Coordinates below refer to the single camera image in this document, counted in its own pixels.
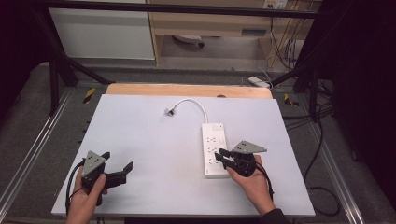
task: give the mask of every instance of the white tabletop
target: white tabletop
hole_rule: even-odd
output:
[[[191,103],[173,117],[166,107],[191,97],[102,95],[74,167],[91,150],[109,151],[106,173],[134,169],[127,183],[108,191],[95,214],[102,217],[254,217],[258,213],[231,178],[205,179],[201,125],[204,115]],[[266,147],[263,165],[274,201],[285,215],[314,216],[276,100],[192,97],[209,122],[224,123],[227,147],[241,140]],[[52,214],[65,215],[66,178]]]

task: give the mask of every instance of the finger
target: finger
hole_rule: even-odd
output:
[[[262,157],[259,155],[254,155],[254,160],[256,160],[257,163],[262,165]]]
[[[83,166],[80,166],[78,169],[74,190],[80,189],[82,187],[82,184],[81,184],[82,168],[83,168]]]
[[[232,179],[234,179],[236,176],[239,176],[239,174],[233,168],[227,166],[226,170]]]
[[[106,183],[106,175],[99,175],[99,178],[96,180],[93,188],[91,189],[90,195],[88,195],[88,200],[92,203],[96,203],[98,200],[99,195],[102,193],[103,188],[105,187]]]

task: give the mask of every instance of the black cord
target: black cord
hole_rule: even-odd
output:
[[[326,109],[324,109],[321,113],[327,113],[328,111],[331,111],[332,110],[332,108],[326,108]],[[302,115],[302,116],[282,116],[282,119],[283,120],[290,120],[290,119],[309,119],[309,118],[311,118],[311,115]]]
[[[320,111],[322,110],[323,106],[328,105],[328,104],[329,104],[329,103],[320,106],[320,108],[319,108],[319,114],[320,114]],[[308,168],[307,168],[306,171],[305,171],[305,174],[304,174],[304,182],[305,182],[305,180],[306,180],[306,177],[308,176],[309,171],[311,170],[312,165],[314,164],[315,160],[316,160],[317,157],[318,157],[318,154],[319,154],[319,152],[320,152],[320,148],[321,148],[321,145],[322,145],[322,142],[323,142],[323,128],[322,128],[322,125],[321,125],[321,122],[320,122],[320,117],[318,117],[318,125],[319,125],[319,129],[320,129],[319,145],[318,145],[317,151],[315,152],[314,158],[313,158],[312,161],[309,163]]]
[[[105,218],[104,217],[97,217],[96,218],[96,224],[100,224],[100,221],[102,221],[102,223],[105,224]]]
[[[73,177],[74,177],[74,174],[75,174],[75,172],[76,172],[76,170],[80,167],[80,166],[82,166],[83,164],[84,164],[84,162],[85,162],[85,159],[83,159],[81,162],[79,162],[76,166],[75,166],[75,168],[73,168],[73,171],[72,171],[72,173],[70,174],[70,176],[69,176],[69,182],[67,183],[67,189],[66,189],[66,201],[65,201],[65,203],[64,203],[64,205],[65,205],[65,207],[66,207],[66,215],[69,213],[69,208],[70,208],[70,187],[71,187],[71,185],[72,185],[72,180],[73,180]]]
[[[326,103],[326,104],[324,104],[324,105],[321,105],[320,108],[319,108],[318,113],[320,114],[320,112],[321,112],[323,106],[329,105],[329,104],[330,104],[330,103]],[[308,177],[308,173],[309,173],[310,169],[312,168],[312,165],[314,164],[315,160],[318,158],[318,154],[319,154],[319,152],[320,152],[321,145],[322,145],[322,143],[323,143],[323,127],[322,127],[322,125],[321,125],[320,116],[318,117],[318,126],[319,126],[319,129],[320,129],[319,144],[318,144],[317,151],[315,152],[314,158],[313,158],[312,161],[309,163],[308,168],[307,168],[306,171],[305,171],[305,174],[304,174],[304,182],[306,182],[306,178]],[[314,206],[314,210],[315,210],[315,211],[317,211],[318,213],[321,213],[321,214],[324,215],[324,216],[328,216],[328,217],[334,217],[334,216],[337,216],[337,215],[339,214],[339,212],[340,212],[340,210],[341,210],[341,204],[340,204],[340,202],[339,202],[339,200],[338,200],[338,197],[337,197],[334,193],[332,193],[329,189],[326,189],[326,188],[323,188],[323,187],[311,187],[311,188],[308,188],[308,189],[311,189],[311,190],[312,190],[312,189],[313,189],[313,190],[315,190],[315,189],[325,190],[326,192],[330,193],[330,194],[332,195],[332,197],[334,197],[335,202],[336,202],[336,204],[337,204],[337,210],[336,210],[335,212],[332,212],[332,213],[324,212],[324,211],[322,211],[322,210],[320,210],[320,209],[318,209],[318,208],[316,208],[316,207]]]
[[[292,64],[293,64],[293,68],[294,68],[294,64],[295,64],[295,61],[296,61],[296,59],[295,59],[295,50],[296,50],[296,42],[297,42],[295,38],[303,30],[303,26],[304,26],[304,20],[303,19],[299,19],[296,22],[296,25],[294,26],[294,31],[293,31],[293,33],[291,35],[291,38],[288,40],[288,44],[285,46],[284,55],[285,55],[285,60],[288,61],[289,67],[290,67],[290,61],[291,61]]]
[[[81,189],[82,189],[82,187],[79,188],[78,190],[74,191],[74,192],[72,193],[72,195],[69,196],[69,199],[73,198],[73,195],[75,195],[75,193],[79,192]]]
[[[268,191],[270,193],[271,200],[273,201],[274,200],[274,191],[272,189],[270,177],[268,176],[267,172],[265,171],[264,167],[261,164],[259,164],[258,162],[256,162],[256,164],[258,165],[258,166],[256,166],[256,168],[265,176],[265,179],[267,179]]]
[[[322,80],[318,85],[325,91],[323,93],[325,93],[328,96],[333,96],[333,90],[331,91],[329,90],[329,88],[327,88],[326,83],[324,83],[324,80]]]
[[[274,20],[274,18],[271,17],[270,18],[270,29],[271,29],[271,37],[272,37],[271,38],[271,43],[272,43],[272,41],[274,39],[274,43],[275,43],[275,47],[276,47],[274,49],[274,52],[275,52],[276,56],[279,58],[280,62],[283,64],[283,66],[285,66],[288,69],[291,69],[290,67],[288,67],[287,64],[285,64],[285,62],[283,61],[284,59],[282,58],[282,56],[280,54],[280,49],[279,49],[279,46],[276,43],[276,40],[275,40],[275,37],[274,37],[274,33],[273,33],[273,31],[274,31],[274,22],[273,22],[273,20]]]
[[[318,117],[324,118],[324,117],[326,117],[327,115],[329,115],[331,113],[332,113],[332,108],[330,108],[326,112],[322,112],[321,114],[318,115]],[[296,125],[296,124],[298,124],[298,125],[294,126],[294,127],[291,127],[291,128],[288,128],[287,131],[291,131],[293,129],[299,128],[299,127],[301,127],[301,126],[303,126],[303,125],[305,125],[305,124],[307,124],[307,123],[309,123],[311,121],[312,121],[312,118],[306,118],[306,119],[302,119],[300,121],[288,124],[288,125],[286,125],[286,127],[289,127],[289,126],[292,126],[292,125]]]
[[[336,208],[336,210],[334,212],[325,212],[325,211],[323,211],[321,209],[318,209],[318,208],[316,208],[314,206],[314,210],[315,211],[317,211],[317,212],[319,212],[322,215],[325,215],[327,217],[335,217],[335,216],[337,216],[340,213],[341,204],[340,204],[340,201],[338,200],[338,197],[333,192],[331,192],[329,189],[326,189],[326,188],[323,188],[323,187],[312,187],[312,188],[309,188],[309,189],[311,191],[312,190],[316,190],[316,189],[321,189],[321,190],[324,190],[324,191],[328,192],[335,199],[335,203],[337,204],[337,208]]]

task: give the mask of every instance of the power strip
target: power strip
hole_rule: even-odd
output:
[[[258,86],[258,87],[263,87],[263,88],[268,88],[270,85],[266,83],[265,81],[257,78],[257,77],[250,77],[247,79],[251,84]]]
[[[215,152],[219,153],[219,148],[227,149],[225,140],[224,125],[222,123],[202,124],[202,140],[204,146],[204,166],[206,178],[229,177],[222,162],[215,158]]]

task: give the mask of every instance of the hand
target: hand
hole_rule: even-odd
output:
[[[258,155],[254,156],[256,162],[262,165],[262,158]],[[254,171],[250,177],[244,177],[235,170],[227,167],[230,177],[245,191],[247,198],[253,203],[260,216],[276,209],[268,192],[268,184],[265,176],[258,171]]]
[[[67,216],[66,224],[86,224],[90,222],[93,212],[96,208],[96,201],[101,193],[107,194],[107,189],[104,189],[106,183],[106,176],[100,175],[96,180],[90,194],[87,194],[85,189],[82,189],[81,184],[82,166],[79,167],[76,176],[75,187],[73,192],[72,202],[70,204],[69,214]]]

